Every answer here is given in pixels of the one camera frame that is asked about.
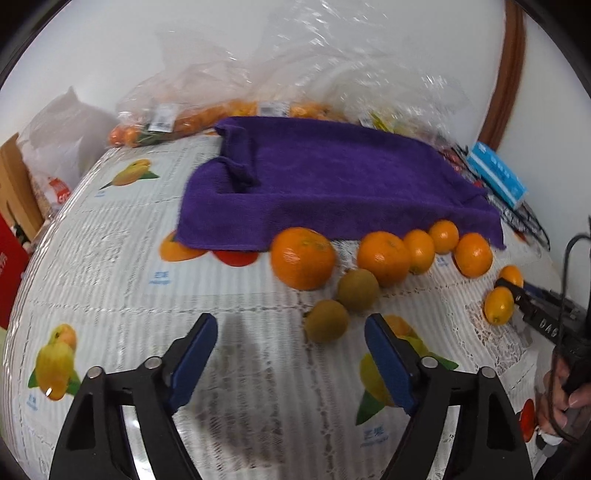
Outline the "person's right hand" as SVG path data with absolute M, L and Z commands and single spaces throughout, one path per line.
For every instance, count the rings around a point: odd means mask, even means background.
M 590 405 L 590 385 L 585 384 L 572 394 L 567 395 L 562 386 L 570 375 L 570 369 L 561 357 L 556 358 L 554 373 L 547 372 L 543 378 L 545 391 L 537 399 L 537 418 L 539 428 L 550 435 L 556 431 L 550 422 L 549 389 L 553 385 L 552 412 L 556 423 L 564 429 L 568 424 L 566 412 L 569 409 L 584 409 Z

